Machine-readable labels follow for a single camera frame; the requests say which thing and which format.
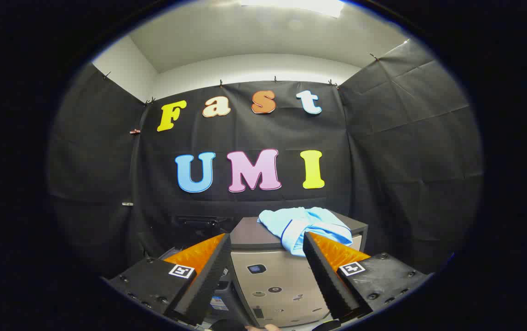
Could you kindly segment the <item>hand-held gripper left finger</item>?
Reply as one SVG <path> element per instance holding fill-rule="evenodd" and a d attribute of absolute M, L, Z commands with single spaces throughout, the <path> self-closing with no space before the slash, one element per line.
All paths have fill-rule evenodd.
<path fill-rule="evenodd" d="M 198 325 L 230 254 L 230 234 L 219 234 L 167 258 L 145 257 L 106 282 L 154 314 Z"/>

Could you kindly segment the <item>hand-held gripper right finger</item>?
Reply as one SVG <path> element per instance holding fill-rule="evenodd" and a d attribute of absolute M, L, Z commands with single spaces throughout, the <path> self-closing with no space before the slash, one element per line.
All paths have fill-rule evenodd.
<path fill-rule="evenodd" d="M 369 256 L 309 231 L 302 249 L 331 316 L 339 322 L 384 310 L 431 279 L 389 253 Z"/>

